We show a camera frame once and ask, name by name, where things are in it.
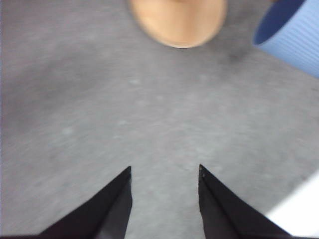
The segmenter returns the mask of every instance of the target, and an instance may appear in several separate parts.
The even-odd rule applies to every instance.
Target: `floor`
[[[203,239],[206,166],[263,213],[319,169],[319,81],[255,49],[267,0],[230,0],[191,49],[126,0],[1,1],[1,233],[35,234],[133,167],[128,239]]]

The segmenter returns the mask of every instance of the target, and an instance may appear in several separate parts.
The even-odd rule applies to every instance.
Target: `wooden disc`
[[[220,30],[226,0],[129,0],[135,18],[157,41],[173,47],[201,45]]]

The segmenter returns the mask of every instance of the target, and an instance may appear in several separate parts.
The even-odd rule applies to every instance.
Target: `cup rim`
[[[261,21],[259,22],[258,27],[256,28],[256,31],[254,33],[253,36],[253,45],[255,46],[262,46],[267,44],[269,41],[273,40],[274,38],[276,38],[277,35],[281,34],[282,31],[284,31],[288,25],[290,24],[291,21],[293,21],[297,15],[301,12],[301,9],[305,6],[306,2],[308,2],[308,0],[303,0],[303,2],[298,6],[298,8],[294,11],[294,13],[289,17],[289,19],[287,21],[284,22],[284,24],[277,29],[272,35],[268,36],[264,41],[260,42],[260,43],[256,43],[256,38],[257,35],[259,33],[259,31],[261,30],[261,27],[263,25],[263,23],[266,21],[266,19],[269,17],[270,13],[273,11],[274,7],[280,3],[280,0],[273,3],[271,5],[271,7],[267,10],[266,14],[263,16],[263,18],[261,19]]]

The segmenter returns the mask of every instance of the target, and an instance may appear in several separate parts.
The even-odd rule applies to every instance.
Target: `blue cup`
[[[253,43],[319,78],[319,0],[279,0],[268,10]]]

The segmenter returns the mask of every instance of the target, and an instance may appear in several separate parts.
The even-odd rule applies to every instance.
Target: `wooden object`
[[[157,41],[172,47],[201,45],[220,30],[226,0],[129,0],[142,28]]]

